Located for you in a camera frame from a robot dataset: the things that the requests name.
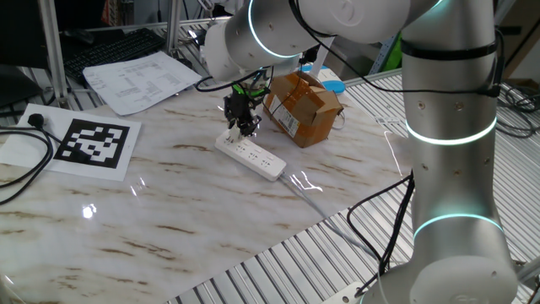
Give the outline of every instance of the table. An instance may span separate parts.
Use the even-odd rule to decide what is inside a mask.
[[[8,288],[27,303],[162,303],[319,222],[284,185],[213,147],[226,94],[183,92],[126,117],[143,127],[124,182],[45,172],[2,206]],[[253,139],[328,214],[410,170],[402,141],[341,101],[345,129],[318,145],[298,148],[267,117]],[[114,116],[106,106],[89,112]],[[0,168],[3,181],[24,171]]]

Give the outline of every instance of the blue lid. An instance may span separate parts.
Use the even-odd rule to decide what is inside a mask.
[[[339,80],[328,80],[322,83],[327,90],[332,90],[336,94],[342,94],[345,91],[345,84]]]
[[[313,69],[313,65],[302,66],[302,72],[310,72]],[[322,66],[321,70],[328,69],[328,67]]]

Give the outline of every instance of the white power strip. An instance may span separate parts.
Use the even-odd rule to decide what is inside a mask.
[[[231,143],[228,138],[229,130],[216,139],[216,148],[242,165],[247,166],[271,182],[277,181],[284,172],[287,163],[276,155],[252,143],[247,138],[234,141],[234,143]]]

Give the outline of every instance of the brown cardboard box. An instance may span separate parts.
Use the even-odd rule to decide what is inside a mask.
[[[302,73],[301,78],[298,73],[275,78],[265,112],[273,113],[272,120],[299,147],[306,148],[328,137],[343,106],[334,92],[325,90],[310,75]]]

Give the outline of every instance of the paper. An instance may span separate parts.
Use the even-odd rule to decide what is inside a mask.
[[[290,137],[294,138],[296,132],[298,132],[300,122],[291,115],[289,110],[284,106],[281,106],[281,101],[277,96],[273,97],[269,111],[270,113],[273,113],[273,117],[279,122],[281,127],[287,131]]]
[[[69,149],[53,142],[54,156],[45,170],[123,181],[141,128],[141,122],[97,117],[52,106],[28,104],[18,127],[29,127],[28,117],[39,113],[47,120],[45,130],[63,143],[92,155],[88,164],[79,164]],[[35,138],[11,135],[0,148],[0,163],[32,168],[46,153]]]
[[[85,68],[83,74],[118,115],[144,111],[201,79],[199,74],[163,52]]]

